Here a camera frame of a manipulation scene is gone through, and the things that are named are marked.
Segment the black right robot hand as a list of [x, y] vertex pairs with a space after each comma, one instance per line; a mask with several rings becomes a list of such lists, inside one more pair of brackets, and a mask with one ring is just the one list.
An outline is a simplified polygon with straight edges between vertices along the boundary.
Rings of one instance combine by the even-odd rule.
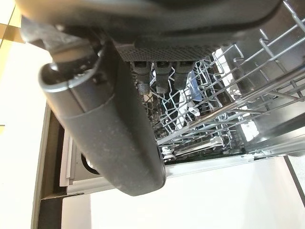
[[141, 98], [183, 90], [197, 61], [270, 20], [279, 0], [18, 0], [21, 35], [52, 62], [39, 84], [62, 126], [115, 188], [160, 189], [164, 163]]

